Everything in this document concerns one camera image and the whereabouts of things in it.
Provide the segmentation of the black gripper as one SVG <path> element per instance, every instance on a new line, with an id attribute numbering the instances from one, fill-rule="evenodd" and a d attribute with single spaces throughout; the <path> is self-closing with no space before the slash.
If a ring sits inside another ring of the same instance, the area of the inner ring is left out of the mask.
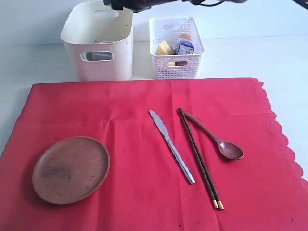
<path id="1" fill-rule="evenodd" d="M 177 0 L 103 0 L 104 5 L 111 6 L 113 10 L 123 10 L 124 8 L 138 13 L 148 10 L 153 6 L 175 2 Z"/>

